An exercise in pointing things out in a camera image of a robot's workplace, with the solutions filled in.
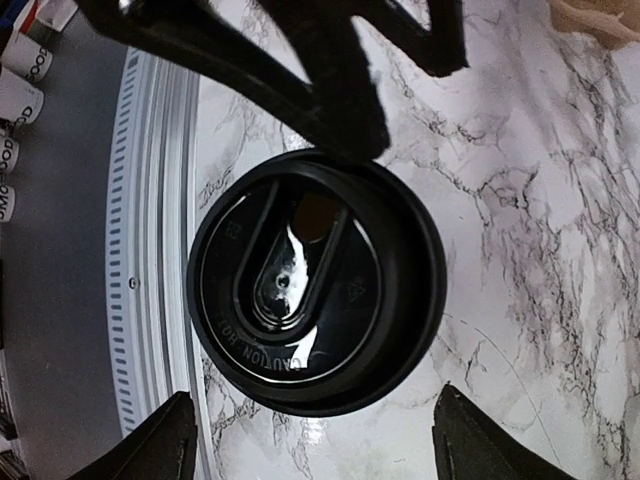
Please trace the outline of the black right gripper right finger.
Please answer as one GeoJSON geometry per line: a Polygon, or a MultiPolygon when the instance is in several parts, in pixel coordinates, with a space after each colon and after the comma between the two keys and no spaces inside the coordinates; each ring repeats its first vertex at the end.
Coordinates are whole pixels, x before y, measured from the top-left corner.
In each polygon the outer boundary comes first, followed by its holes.
{"type": "Polygon", "coordinates": [[[432,427],[440,479],[568,479],[527,449],[451,384],[443,387],[432,427]]]}

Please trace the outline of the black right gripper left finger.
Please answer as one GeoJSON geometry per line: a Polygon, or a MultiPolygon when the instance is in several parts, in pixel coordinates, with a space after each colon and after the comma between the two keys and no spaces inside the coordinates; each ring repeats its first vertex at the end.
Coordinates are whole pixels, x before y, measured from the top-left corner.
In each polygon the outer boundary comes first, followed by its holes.
{"type": "Polygon", "coordinates": [[[198,428],[189,393],[178,391],[74,479],[192,479],[198,428]]]}

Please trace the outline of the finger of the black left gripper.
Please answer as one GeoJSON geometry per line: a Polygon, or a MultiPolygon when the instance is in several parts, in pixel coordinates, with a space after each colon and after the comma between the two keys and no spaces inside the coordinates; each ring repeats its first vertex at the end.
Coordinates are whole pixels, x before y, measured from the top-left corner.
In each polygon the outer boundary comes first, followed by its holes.
{"type": "Polygon", "coordinates": [[[398,1],[354,1],[353,14],[365,19],[429,76],[444,78],[468,68],[463,3],[446,0],[426,4],[428,28],[398,1]]]}
{"type": "Polygon", "coordinates": [[[377,88],[349,12],[319,1],[262,1],[294,50],[301,80],[206,1],[81,1],[101,35],[242,94],[306,140],[348,161],[390,146],[377,88]]]}

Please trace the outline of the black plastic cup lid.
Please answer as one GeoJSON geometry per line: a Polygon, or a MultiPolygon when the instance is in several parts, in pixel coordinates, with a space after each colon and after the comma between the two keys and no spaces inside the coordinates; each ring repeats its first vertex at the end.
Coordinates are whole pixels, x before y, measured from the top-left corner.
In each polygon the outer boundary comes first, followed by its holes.
{"type": "Polygon", "coordinates": [[[186,273],[207,356],[238,390],[300,417],[382,399],[438,331],[446,258],[418,196],[317,149],[249,170],[210,208],[186,273]]]}

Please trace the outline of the brown cardboard cup carrier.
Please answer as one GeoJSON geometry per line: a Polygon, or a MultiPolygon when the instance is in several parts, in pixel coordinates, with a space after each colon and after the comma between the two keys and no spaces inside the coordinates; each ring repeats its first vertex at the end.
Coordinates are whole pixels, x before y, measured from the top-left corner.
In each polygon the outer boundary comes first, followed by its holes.
{"type": "Polygon", "coordinates": [[[559,32],[585,33],[609,50],[639,42],[639,2],[550,0],[550,19],[559,32]]]}

